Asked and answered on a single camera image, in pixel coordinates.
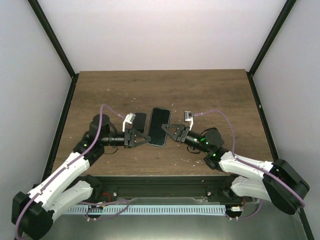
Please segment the dark green phone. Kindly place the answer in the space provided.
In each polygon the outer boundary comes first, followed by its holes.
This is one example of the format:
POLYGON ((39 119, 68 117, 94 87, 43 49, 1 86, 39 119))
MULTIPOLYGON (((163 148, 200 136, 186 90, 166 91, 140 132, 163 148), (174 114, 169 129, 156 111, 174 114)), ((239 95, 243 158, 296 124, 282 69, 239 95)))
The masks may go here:
POLYGON ((166 145, 167 133, 162 129, 163 124, 169 124, 171 111, 165 108, 154 107, 151 111, 148 136, 150 141, 147 143, 155 147, 166 145))

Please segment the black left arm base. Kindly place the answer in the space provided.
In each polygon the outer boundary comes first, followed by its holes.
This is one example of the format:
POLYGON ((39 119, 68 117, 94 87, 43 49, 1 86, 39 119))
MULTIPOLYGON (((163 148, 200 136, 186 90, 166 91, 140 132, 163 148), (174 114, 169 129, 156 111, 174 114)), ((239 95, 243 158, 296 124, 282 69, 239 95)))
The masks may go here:
POLYGON ((93 200, 98 202, 114 202, 118 197, 118 188, 116 186, 97 187, 92 192, 93 200))

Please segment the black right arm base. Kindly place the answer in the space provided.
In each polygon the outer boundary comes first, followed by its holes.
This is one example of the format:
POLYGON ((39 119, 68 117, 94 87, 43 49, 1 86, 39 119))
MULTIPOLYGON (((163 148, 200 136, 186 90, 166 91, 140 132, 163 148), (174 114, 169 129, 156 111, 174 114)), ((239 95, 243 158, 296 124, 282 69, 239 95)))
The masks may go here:
POLYGON ((205 188, 206 197, 210 202, 221 204, 240 204, 253 202, 252 197, 238 196, 229 187, 209 185, 205 188))

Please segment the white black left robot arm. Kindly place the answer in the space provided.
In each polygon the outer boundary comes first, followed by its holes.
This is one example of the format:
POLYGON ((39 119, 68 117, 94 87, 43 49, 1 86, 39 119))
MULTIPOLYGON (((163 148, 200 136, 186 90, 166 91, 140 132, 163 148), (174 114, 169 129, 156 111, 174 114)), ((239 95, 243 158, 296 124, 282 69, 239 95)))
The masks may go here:
POLYGON ((53 223, 72 206, 89 200, 97 202, 102 196, 99 181, 86 175, 72 184, 104 153, 105 147, 132 149, 150 141, 150 137, 136 129, 117 131, 106 114, 97 114, 63 164, 42 183, 28 193, 18 192, 12 200, 11 222, 15 238, 19 231, 33 240, 39 240, 53 223))

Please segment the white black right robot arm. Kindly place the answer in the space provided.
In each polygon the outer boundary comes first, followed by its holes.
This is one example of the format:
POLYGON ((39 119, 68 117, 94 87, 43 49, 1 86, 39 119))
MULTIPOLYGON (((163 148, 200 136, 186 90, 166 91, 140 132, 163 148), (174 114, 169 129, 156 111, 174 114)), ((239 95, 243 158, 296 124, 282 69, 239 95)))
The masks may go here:
POLYGON ((261 199, 288 215, 305 206, 304 198, 310 187, 284 159, 260 161, 235 154, 223 147, 224 140, 215 127, 202 133, 183 124, 163 124, 161 128, 175 142, 205 153, 203 160, 210 169, 236 175, 222 188, 225 200, 232 202, 238 197, 261 199))

